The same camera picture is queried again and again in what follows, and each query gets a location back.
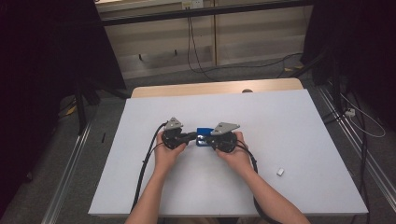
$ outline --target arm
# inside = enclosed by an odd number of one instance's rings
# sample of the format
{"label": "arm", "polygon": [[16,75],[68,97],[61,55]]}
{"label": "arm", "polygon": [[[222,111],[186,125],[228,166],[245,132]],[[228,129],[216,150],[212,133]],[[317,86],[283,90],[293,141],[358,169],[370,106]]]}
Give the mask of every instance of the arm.
{"label": "arm", "polygon": [[[239,141],[244,142],[242,133],[235,132]],[[249,155],[236,147],[232,153],[216,149],[218,156],[227,161],[247,183],[262,211],[281,223],[309,223],[300,210],[263,180],[250,165]]]}
{"label": "arm", "polygon": [[157,145],[155,152],[155,168],[145,190],[142,193],[136,207],[128,216],[125,224],[157,223],[160,201],[163,193],[165,178],[176,162],[177,156],[184,150],[186,144],[171,150],[162,144],[163,133],[157,134]]}

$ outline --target hand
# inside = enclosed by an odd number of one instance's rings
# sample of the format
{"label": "hand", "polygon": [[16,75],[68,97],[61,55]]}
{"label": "hand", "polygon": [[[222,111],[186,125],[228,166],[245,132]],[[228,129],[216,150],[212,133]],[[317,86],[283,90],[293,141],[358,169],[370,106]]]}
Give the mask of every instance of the hand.
{"label": "hand", "polygon": [[[245,144],[244,135],[242,135],[241,132],[234,133],[236,135],[236,139]],[[218,149],[216,149],[216,152],[220,158],[227,161],[227,164],[240,175],[247,170],[253,169],[250,165],[249,155],[240,147],[235,147],[235,149],[230,153],[226,153]]]}
{"label": "hand", "polygon": [[183,143],[175,149],[169,149],[163,144],[163,132],[157,134],[157,147],[154,149],[155,153],[155,168],[154,173],[161,173],[166,175],[174,166],[177,156],[184,150],[186,144]]}

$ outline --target dark background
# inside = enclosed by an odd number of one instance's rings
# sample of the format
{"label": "dark background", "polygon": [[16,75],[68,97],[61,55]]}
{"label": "dark background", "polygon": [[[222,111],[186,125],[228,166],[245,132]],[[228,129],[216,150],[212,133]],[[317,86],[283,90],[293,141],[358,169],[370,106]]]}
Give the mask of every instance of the dark background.
{"label": "dark background", "polygon": [[316,1],[302,62],[309,63],[327,50],[325,60],[312,71],[314,82],[325,83],[336,60],[348,87],[359,93],[386,126],[396,130],[394,15],[391,1]]}
{"label": "dark background", "polygon": [[45,149],[59,103],[76,83],[89,77],[125,88],[104,28],[65,26],[99,20],[92,0],[0,0],[0,216]]}

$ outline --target wall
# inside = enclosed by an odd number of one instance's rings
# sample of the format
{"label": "wall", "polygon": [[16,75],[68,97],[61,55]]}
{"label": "wall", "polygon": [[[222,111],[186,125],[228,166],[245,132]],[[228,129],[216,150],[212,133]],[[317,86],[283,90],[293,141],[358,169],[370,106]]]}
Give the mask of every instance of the wall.
{"label": "wall", "polygon": [[[264,1],[207,0],[204,5],[260,2]],[[181,0],[102,0],[96,5],[102,18],[181,10]],[[312,7],[294,7],[192,18],[201,66],[274,59],[302,52],[311,10]],[[125,79],[190,69],[187,19],[109,26],[106,32]],[[190,48],[191,66],[197,68],[192,41]]]}

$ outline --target white table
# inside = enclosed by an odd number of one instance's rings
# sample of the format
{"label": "white table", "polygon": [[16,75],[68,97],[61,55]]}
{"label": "white table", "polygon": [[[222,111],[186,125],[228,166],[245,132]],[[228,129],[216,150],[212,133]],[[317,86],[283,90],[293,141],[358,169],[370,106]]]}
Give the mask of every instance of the white table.
{"label": "white table", "polygon": [[[184,124],[184,132],[220,121],[240,124],[259,174],[306,215],[367,213],[308,92],[294,90],[128,100],[89,214],[130,213],[152,135],[171,117]],[[154,155],[141,192],[153,165]],[[282,176],[276,175],[279,168]],[[257,216],[252,198],[213,149],[190,143],[165,181],[160,216]]]}

